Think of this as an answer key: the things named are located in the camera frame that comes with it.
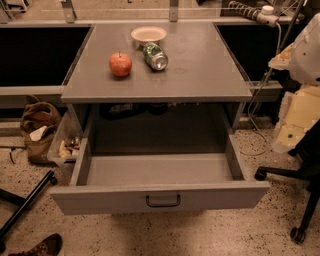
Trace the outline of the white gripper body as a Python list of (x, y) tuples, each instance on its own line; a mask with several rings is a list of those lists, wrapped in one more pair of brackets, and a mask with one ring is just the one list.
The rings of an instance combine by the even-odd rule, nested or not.
[(320, 119), (320, 88), (303, 86), (282, 98), (279, 121), (271, 143), (273, 151), (286, 153), (295, 148)]

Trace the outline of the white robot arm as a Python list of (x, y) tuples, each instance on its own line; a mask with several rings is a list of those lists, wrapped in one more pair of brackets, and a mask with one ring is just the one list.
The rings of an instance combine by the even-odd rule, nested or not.
[(301, 84), (296, 92), (286, 92), (280, 105), (272, 149), (285, 153), (294, 149), (320, 119), (320, 14), (268, 65), (288, 70), (290, 78)]

